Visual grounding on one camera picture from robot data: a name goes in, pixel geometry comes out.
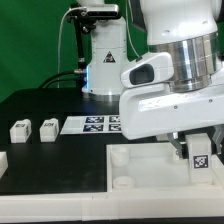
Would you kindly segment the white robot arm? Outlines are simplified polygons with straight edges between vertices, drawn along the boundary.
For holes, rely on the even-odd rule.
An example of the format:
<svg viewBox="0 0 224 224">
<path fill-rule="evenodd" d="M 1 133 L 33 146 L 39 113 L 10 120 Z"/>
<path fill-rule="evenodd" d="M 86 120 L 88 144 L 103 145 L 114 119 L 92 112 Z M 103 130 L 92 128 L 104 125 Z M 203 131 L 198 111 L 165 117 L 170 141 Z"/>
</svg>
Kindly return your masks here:
<svg viewBox="0 0 224 224">
<path fill-rule="evenodd" d="M 139 139 L 212 126 L 224 140 L 224 63 L 218 23 L 224 0 L 128 0 L 130 21 L 146 31 L 147 53 L 130 61 L 126 19 L 104 0 L 77 0 L 92 31 L 84 92 L 119 100 L 121 130 Z"/>
</svg>

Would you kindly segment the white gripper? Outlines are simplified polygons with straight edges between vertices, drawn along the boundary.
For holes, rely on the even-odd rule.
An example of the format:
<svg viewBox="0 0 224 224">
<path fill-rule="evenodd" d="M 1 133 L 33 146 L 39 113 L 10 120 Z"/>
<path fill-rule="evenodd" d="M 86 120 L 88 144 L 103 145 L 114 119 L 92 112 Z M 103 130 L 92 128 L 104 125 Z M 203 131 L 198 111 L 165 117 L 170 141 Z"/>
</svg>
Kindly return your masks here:
<svg viewBox="0 0 224 224">
<path fill-rule="evenodd" d="M 120 97 L 119 114 L 127 139 L 168 133 L 180 159 L 183 146 L 177 132 L 217 125 L 212 140 L 217 153 L 222 153 L 224 125 L 219 124 L 224 124 L 224 85 L 188 93 L 168 93 L 160 84 L 127 89 Z"/>
</svg>

